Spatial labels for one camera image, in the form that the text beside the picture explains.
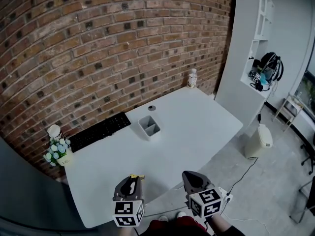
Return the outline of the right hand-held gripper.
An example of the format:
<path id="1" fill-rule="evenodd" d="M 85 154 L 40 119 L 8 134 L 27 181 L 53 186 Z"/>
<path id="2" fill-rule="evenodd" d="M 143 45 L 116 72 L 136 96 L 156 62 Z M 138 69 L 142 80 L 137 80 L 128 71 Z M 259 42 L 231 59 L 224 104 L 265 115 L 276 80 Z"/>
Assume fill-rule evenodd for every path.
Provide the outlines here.
<path id="1" fill-rule="evenodd" d="M 187 206 L 194 216 L 207 218 L 221 209 L 223 197 L 210 179 L 198 172 L 183 171 L 182 179 L 187 193 Z"/>

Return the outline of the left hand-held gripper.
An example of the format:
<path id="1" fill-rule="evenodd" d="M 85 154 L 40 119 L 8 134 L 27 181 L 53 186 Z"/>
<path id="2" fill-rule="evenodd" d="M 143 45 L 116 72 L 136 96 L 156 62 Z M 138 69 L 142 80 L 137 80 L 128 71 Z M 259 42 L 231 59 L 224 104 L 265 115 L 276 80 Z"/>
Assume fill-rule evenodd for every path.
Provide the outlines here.
<path id="1" fill-rule="evenodd" d="M 144 175 L 130 175 L 114 191 L 113 220 L 118 227 L 137 227 L 144 215 L 142 182 Z"/>

